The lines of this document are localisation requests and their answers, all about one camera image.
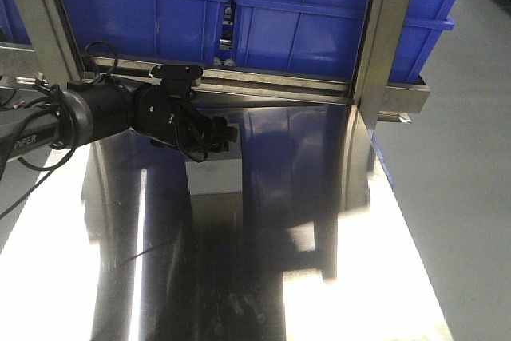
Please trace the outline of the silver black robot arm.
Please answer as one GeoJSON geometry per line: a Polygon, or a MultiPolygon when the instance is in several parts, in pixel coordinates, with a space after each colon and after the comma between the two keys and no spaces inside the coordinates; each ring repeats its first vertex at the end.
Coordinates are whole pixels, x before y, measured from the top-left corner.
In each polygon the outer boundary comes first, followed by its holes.
{"type": "Polygon", "coordinates": [[[80,146],[132,129],[155,146],[202,162],[228,151],[238,131],[224,117],[206,117],[192,105],[192,81],[158,85],[113,77],[93,84],[44,86],[41,97],[1,113],[1,165],[48,145],[74,153],[80,146]]]}

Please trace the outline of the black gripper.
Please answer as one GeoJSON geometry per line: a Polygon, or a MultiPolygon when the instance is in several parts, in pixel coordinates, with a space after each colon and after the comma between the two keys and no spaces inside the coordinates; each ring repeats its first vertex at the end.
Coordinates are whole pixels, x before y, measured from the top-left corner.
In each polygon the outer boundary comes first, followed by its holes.
{"type": "Polygon", "coordinates": [[[210,153],[227,152],[237,137],[238,129],[226,118],[207,117],[187,101],[159,96],[149,100],[149,140],[156,147],[204,162],[210,153]]]}

